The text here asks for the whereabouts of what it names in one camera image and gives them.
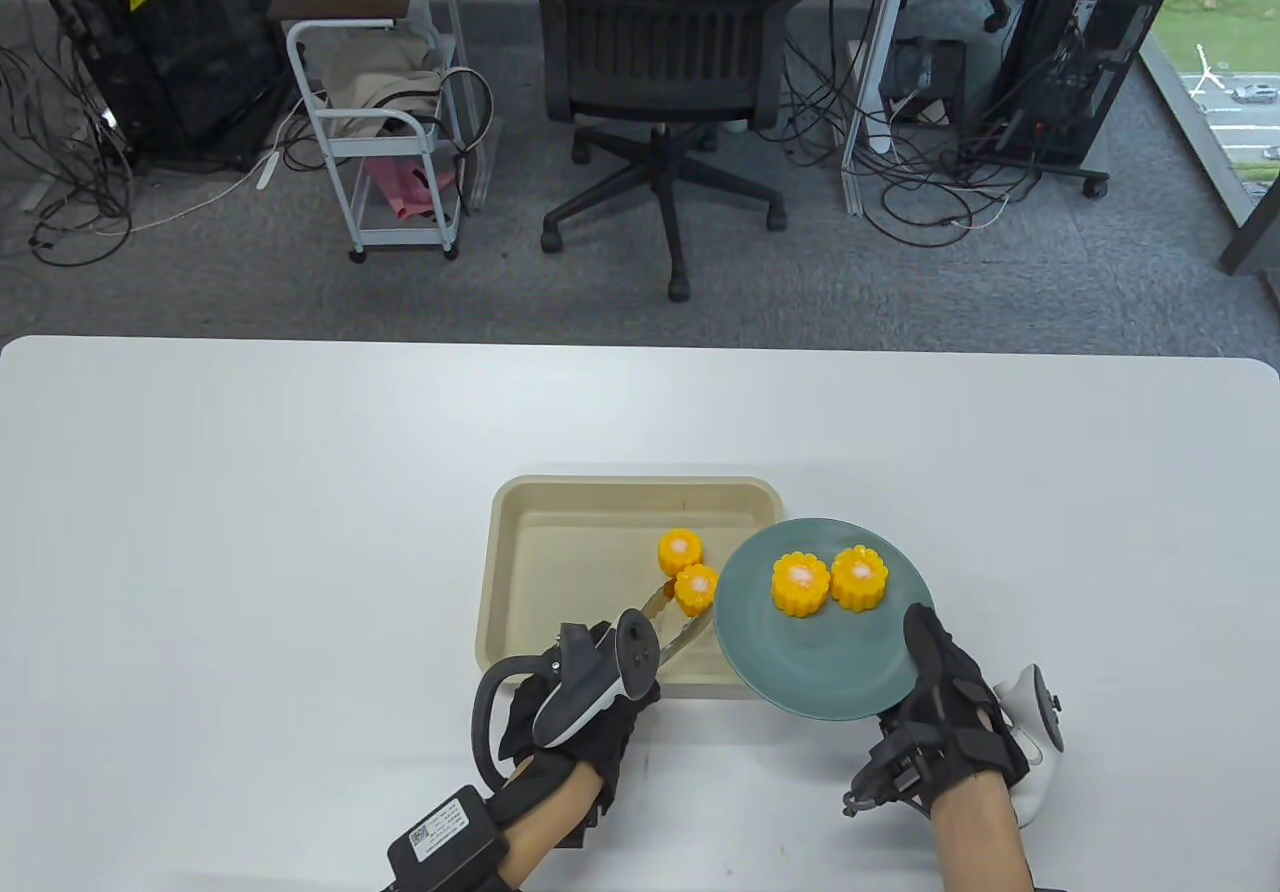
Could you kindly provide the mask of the person's right hand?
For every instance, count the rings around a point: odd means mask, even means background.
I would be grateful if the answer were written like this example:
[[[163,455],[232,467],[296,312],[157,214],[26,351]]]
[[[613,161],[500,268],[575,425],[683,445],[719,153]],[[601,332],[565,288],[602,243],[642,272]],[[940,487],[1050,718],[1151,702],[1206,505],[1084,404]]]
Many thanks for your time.
[[[1014,787],[1030,770],[995,691],[934,609],[911,604],[902,636],[916,681],[899,705],[878,715],[882,740],[852,777],[846,816],[890,802],[929,816],[942,795],[980,773],[993,772]]]

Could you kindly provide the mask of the person's left hand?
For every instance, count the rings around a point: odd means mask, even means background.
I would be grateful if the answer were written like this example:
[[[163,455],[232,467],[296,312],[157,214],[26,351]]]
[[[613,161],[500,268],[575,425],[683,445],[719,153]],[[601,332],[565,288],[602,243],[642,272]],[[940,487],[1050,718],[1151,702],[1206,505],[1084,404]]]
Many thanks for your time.
[[[532,738],[532,719],[549,696],[550,682],[539,674],[526,678],[515,690],[499,758],[509,759],[524,770],[495,791],[486,805],[495,825],[513,825],[550,799],[575,767],[585,764],[600,776],[602,788],[588,815],[559,842],[562,848],[580,848],[588,829],[598,824],[614,801],[621,761],[636,719],[660,700],[660,686],[654,683],[639,700],[620,695],[562,745],[540,747]]]

